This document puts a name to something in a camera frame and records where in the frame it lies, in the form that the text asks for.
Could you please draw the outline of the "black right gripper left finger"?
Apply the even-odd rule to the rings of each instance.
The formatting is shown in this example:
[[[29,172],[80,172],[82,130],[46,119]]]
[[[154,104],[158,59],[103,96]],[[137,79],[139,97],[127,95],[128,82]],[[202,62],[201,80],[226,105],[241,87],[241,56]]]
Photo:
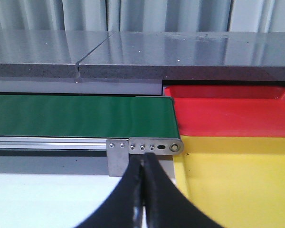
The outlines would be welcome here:
[[[78,228],[140,228],[143,219],[143,171],[140,157],[131,157],[121,180],[97,210]]]

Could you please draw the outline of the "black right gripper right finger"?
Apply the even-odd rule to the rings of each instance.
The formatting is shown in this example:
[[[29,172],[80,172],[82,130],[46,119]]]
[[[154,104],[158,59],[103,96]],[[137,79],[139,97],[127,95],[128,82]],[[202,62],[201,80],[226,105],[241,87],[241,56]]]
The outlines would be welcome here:
[[[155,154],[143,156],[144,201],[149,228],[220,228],[170,180]]]

